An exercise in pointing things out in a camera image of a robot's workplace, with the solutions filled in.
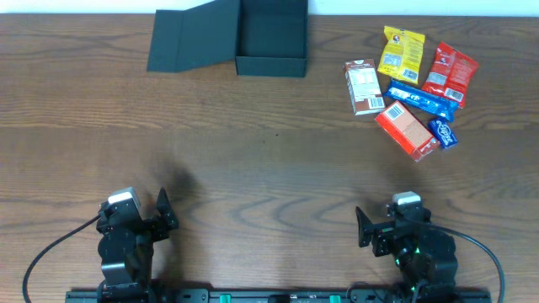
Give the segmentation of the orange-red snack box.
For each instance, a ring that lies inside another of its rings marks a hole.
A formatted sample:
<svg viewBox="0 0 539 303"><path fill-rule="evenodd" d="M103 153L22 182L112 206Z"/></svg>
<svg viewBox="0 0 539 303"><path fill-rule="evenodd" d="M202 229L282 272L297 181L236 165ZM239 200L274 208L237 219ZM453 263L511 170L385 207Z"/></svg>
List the orange-red snack box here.
<svg viewBox="0 0 539 303"><path fill-rule="evenodd" d="M383 110L375 121L416 162L440 147L440 141L399 101Z"/></svg>

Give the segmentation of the brown Pocky snack box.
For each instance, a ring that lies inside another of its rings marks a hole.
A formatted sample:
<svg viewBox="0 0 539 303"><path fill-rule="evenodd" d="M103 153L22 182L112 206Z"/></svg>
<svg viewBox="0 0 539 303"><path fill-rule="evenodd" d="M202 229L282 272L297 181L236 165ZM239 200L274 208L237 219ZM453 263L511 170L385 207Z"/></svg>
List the brown Pocky snack box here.
<svg viewBox="0 0 539 303"><path fill-rule="evenodd" d="M344 75L355 115L380 113L386 108L373 59L345 62Z"/></svg>

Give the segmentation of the red Hacks candy bag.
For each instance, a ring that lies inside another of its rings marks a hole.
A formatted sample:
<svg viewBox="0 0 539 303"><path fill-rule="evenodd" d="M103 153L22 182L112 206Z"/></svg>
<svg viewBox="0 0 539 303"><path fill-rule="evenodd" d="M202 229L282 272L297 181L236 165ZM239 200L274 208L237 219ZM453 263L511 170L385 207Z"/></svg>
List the red Hacks candy bag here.
<svg viewBox="0 0 539 303"><path fill-rule="evenodd" d="M440 42L435 59L422 90L457 102L460 109L466 104L467 90L479 64L471 57Z"/></svg>

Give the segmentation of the yellow candy bag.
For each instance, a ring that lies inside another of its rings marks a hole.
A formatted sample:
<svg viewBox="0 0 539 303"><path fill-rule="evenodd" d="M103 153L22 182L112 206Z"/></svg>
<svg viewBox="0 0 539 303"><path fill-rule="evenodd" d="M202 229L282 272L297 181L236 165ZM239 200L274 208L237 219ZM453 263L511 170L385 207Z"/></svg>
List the yellow candy bag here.
<svg viewBox="0 0 539 303"><path fill-rule="evenodd" d="M390 26L385 26L383 32L387 43L377 71L399 81L417 84L425 35Z"/></svg>

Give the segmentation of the black box with lid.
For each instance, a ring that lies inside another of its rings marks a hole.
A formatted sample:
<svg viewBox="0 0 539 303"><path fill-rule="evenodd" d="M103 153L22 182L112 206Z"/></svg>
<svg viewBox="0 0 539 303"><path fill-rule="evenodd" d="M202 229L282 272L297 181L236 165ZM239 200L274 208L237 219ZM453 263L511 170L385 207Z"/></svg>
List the black box with lid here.
<svg viewBox="0 0 539 303"><path fill-rule="evenodd" d="M239 76L305 77L307 0L216 0L158 10L149 72L186 72L234 61Z"/></svg>

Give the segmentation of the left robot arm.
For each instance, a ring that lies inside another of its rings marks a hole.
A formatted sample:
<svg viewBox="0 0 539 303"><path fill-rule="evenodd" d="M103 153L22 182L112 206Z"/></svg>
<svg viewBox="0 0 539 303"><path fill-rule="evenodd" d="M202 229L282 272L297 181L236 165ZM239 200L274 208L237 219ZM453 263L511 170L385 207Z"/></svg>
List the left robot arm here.
<svg viewBox="0 0 539 303"><path fill-rule="evenodd" d="M97 231L104 281L97 290L98 302L172 302L173 294L152 279L153 244L169 238L179 227L167 193L157 196L158 213L140 216L140 201L132 187L115 191L99 209Z"/></svg>

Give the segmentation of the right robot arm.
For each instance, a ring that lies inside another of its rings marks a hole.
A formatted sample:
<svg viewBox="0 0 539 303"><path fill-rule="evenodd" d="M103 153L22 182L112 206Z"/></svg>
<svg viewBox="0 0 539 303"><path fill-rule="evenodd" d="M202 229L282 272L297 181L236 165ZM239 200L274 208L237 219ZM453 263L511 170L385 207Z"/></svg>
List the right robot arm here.
<svg viewBox="0 0 539 303"><path fill-rule="evenodd" d="M359 246L372 246L375 257L392 256L403 282L385 302L449 302L454 297L458 269L452 236L430 225L431 213L420 202L388 206L391 220L373 223L355 209Z"/></svg>

